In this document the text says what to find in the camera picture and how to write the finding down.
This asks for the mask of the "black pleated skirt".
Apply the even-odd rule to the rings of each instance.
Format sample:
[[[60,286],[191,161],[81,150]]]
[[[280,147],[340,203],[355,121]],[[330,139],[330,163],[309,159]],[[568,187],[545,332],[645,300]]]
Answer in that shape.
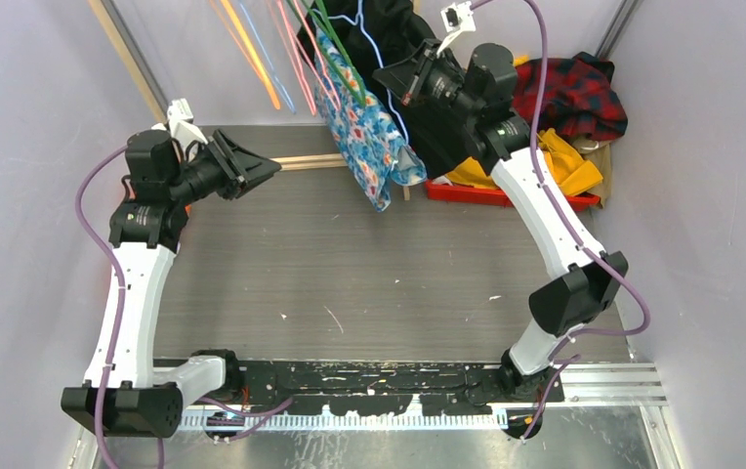
[[[313,2],[332,25],[367,89],[406,127],[429,179],[453,171],[482,145],[465,128],[509,97],[515,74],[506,49],[482,44],[462,66],[410,1]]]

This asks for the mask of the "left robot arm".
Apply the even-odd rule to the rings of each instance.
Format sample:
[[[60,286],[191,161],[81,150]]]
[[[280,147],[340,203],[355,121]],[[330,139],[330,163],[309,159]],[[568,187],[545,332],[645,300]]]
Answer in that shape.
[[[154,368],[159,307],[187,210],[211,194],[240,198],[281,166],[222,130],[191,159],[161,129],[131,136],[123,155],[128,194],[99,242],[111,265],[101,333],[82,383],[62,390],[61,408],[93,434],[168,439],[187,406],[208,394],[229,404],[244,388],[236,354],[226,349],[196,352],[167,371]]]

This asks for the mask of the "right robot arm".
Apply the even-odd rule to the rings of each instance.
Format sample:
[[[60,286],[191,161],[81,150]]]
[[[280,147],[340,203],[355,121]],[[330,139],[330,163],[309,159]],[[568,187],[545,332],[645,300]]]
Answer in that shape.
[[[512,105],[513,60],[507,48],[485,43],[461,68],[440,42],[427,40],[372,76],[404,106],[434,105],[457,120],[468,155],[509,198],[540,250],[550,280],[529,296],[532,319],[497,372],[504,394],[522,402],[537,391],[560,342],[611,305],[628,262],[585,229],[531,141],[530,127]]]

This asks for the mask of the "blue patterned garment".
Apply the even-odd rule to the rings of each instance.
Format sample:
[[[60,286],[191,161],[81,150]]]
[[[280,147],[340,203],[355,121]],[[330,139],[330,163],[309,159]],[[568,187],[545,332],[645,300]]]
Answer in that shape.
[[[412,187],[426,181],[426,165],[402,135],[390,107],[358,83],[328,35],[319,30],[315,39],[325,53],[316,62],[317,112],[365,197],[382,212],[391,204],[391,186]]]

